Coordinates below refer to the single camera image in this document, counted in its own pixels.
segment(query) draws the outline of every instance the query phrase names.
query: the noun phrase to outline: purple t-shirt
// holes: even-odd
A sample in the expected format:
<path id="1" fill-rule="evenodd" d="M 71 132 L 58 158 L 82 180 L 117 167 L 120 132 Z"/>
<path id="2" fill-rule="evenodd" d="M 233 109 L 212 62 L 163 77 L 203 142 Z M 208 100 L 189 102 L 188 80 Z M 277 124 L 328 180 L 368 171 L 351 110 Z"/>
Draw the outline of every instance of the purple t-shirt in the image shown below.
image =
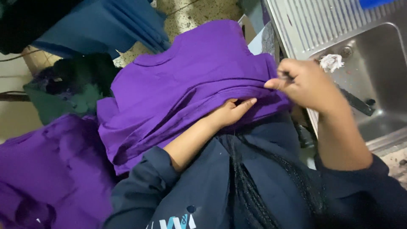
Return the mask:
<path id="1" fill-rule="evenodd" d="M 97 128 L 70 114 L 0 145 L 5 228 L 100 228 L 115 183 Z"/>
<path id="2" fill-rule="evenodd" d="M 115 99 L 98 101 L 99 134 L 116 173 L 129 171 L 143 152 L 164 147 L 227 99 L 258 99 L 230 128 L 288 110 L 286 95 L 263 88 L 275 77 L 274 57 L 251 54 L 232 20 L 205 23 L 177 36 L 164 53 L 140 55 L 113 81 Z"/>

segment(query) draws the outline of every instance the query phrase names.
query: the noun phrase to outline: hand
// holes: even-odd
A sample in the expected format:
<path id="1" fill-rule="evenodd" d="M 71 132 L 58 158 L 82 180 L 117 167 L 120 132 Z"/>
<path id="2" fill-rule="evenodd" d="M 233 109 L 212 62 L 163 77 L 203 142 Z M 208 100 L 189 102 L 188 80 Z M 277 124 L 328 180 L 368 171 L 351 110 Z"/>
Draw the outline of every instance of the hand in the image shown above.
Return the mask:
<path id="1" fill-rule="evenodd" d="M 277 89 L 300 106 L 311 108 L 322 114 L 335 113 L 338 109 L 349 109 L 347 100 L 322 68 L 314 61 L 284 59 L 277 69 L 279 78 L 264 84 L 265 88 Z M 284 80 L 288 74 L 293 80 Z"/>
<path id="2" fill-rule="evenodd" d="M 238 99 L 229 99 L 222 106 L 209 113 L 203 119 L 214 129 L 220 130 L 240 120 L 244 114 L 257 102 L 256 98 L 248 99 L 236 106 Z"/>

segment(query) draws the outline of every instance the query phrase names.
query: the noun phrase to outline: white wall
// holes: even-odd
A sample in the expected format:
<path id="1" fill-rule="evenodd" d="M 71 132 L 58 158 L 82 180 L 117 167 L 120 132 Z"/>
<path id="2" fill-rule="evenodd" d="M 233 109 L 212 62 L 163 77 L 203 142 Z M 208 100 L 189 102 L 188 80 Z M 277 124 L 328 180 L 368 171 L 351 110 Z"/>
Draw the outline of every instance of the white wall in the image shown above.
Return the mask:
<path id="1" fill-rule="evenodd" d="M 18 55 L 2 55 L 0 60 Z M 32 79 L 23 58 L 0 62 L 0 92 L 18 90 Z M 38 114 L 31 102 L 0 101 L 0 143 L 41 127 Z"/>

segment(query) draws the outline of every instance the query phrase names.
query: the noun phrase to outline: blue lid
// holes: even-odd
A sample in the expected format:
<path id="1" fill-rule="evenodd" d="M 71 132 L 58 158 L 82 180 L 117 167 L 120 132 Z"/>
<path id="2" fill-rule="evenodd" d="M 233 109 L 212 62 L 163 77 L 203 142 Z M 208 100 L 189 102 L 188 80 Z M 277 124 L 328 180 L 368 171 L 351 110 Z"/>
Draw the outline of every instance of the blue lid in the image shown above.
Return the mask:
<path id="1" fill-rule="evenodd" d="M 371 9 L 393 1 L 394 0 L 359 0 L 362 9 Z"/>

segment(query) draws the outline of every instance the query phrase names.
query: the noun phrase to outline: terrazzo floor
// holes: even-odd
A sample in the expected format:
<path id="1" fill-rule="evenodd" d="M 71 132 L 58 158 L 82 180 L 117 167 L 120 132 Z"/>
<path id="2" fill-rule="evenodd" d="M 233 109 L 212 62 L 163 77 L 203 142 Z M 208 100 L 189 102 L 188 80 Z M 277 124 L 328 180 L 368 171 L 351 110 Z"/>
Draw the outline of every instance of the terrazzo floor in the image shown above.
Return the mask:
<path id="1" fill-rule="evenodd" d="M 165 31 L 170 41 L 175 36 L 196 28 L 212 20 L 239 20 L 243 15 L 236 5 L 237 0 L 157 0 L 157 9 L 166 13 Z M 136 42 L 134 46 L 114 60 L 117 67 L 124 67 L 138 55 L 151 53 L 143 44 Z"/>

